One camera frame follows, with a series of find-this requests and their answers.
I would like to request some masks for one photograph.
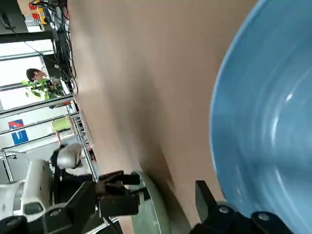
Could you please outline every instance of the blue bowl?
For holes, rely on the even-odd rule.
[[[221,65],[210,130],[226,199],[312,233],[312,0],[257,3]]]

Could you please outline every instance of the green plate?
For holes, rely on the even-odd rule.
[[[141,177],[140,185],[131,185],[131,190],[146,187],[151,199],[144,201],[141,193],[139,213],[131,216],[135,234],[170,234],[171,228],[167,211],[160,193],[152,180],[142,172],[135,172]]]

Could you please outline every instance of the white robot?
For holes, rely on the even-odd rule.
[[[70,144],[58,149],[59,168],[77,167],[81,149],[80,144]],[[52,182],[53,172],[49,162],[31,161],[25,180],[0,185],[0,220],[13,215],[23,215],[30,222],[42,216],[54,204]]]

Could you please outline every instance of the metal frame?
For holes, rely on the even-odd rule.
[[[37,109],[41,109],[44,107],[61,104],[63,102],[72,101],[72,100],[74,100],[74,96],[72,94],[67,94],[61,97],[56,97],[53,99],[48,99],[44,101],[35,102],[29,105],[25,105],[25,106],[12,108],[10,110],[0,111],[0,119],[13,116],[13,115],[22,114],[22,113],[33,111],[33,110],[37,110]]]

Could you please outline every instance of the yellow object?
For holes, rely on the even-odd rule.
[[[64,116],[63,118],[53,120],[52,121],[52,127],[54,131],[61,131],[67,128],[71,127],[70,121],[67,116]]]

